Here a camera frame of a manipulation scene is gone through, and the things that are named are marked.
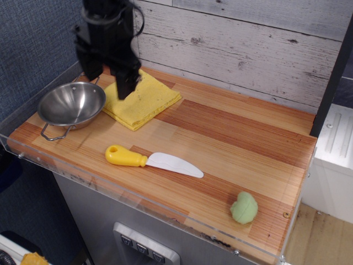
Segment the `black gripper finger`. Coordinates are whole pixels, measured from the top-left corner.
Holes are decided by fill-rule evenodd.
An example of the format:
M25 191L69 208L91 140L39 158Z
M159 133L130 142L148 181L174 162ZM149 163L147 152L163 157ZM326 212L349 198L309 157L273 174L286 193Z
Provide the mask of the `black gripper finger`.
M124 100L134 92L141 79L139 69L115 70L114 76L116 78L117 94L120 100Z
M90 81L103 73L104 60L97 48L76 48L76 53L82 70Z

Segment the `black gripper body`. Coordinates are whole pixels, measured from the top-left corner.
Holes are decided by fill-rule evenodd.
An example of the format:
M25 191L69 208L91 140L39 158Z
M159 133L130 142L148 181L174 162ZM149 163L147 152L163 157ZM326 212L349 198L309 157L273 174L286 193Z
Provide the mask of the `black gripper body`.
M139 8L130 1L83 1L81 16L84 21L75 25L76 48L97 48L103 65L112 72L139 69L141 63L132 51L131 42L141 34L133 29L133 11Z

